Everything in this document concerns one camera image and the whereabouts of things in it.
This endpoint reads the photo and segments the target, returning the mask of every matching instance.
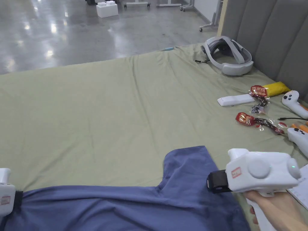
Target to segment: orange object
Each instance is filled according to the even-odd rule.
[[[303,130],[304,132],[308,133],[308,127],[303,125],[303,124],[292,124],[291,127],[292,128],[298,128],[298,129]]]
[[[308,127],[305,126],[305,125],[299,126],[299,129],[300,129],[300,130],[303,130],[304,132],[307,132],[307,133],[308,133]]]
[[[304,108],[306,111],[308,111],[308,108],[306,108],[305,106],[301,105],[301,107]]]

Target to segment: white block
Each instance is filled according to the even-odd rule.
[[[98,3],[96,6],[97,15],[101,18],[118,15],[118,5],[114,1]]]

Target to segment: paper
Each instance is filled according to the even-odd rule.
[[[302,177],[298,186],[288,189],[294,198],[308,210],[308,165],[300,169]]]

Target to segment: red label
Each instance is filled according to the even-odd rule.
[[[238,177],[239,175],[242,175],[241,168],[238,167],[238,168],[234,169],[234,170],[231,172],[231,175],[232,175],[232,178],[236,178],[236,177]]]
[[[267,97],[267,91],[264,87],[260,85],[254,85],[250,89],[250,94],[252,97],[259,98],[259,97]]]
[[[255,124],[254,117],[251,116],[251,115],[247,115],[244,112],[238,113],[235,119],[236,119],[236,121],[238,121],[242,124],[248,125],[248,126],[252,126],[252,125]]]
[[[11,196],[6,196],[6,197],[1,198],[1,204],[2,205],[9,204],[10,201],[11,201]]]

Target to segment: blue pen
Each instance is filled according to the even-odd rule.
[[[173,49],[174,49],[174,47],[168,47],[168,48],[163,49],[163,51],[171,51]]]

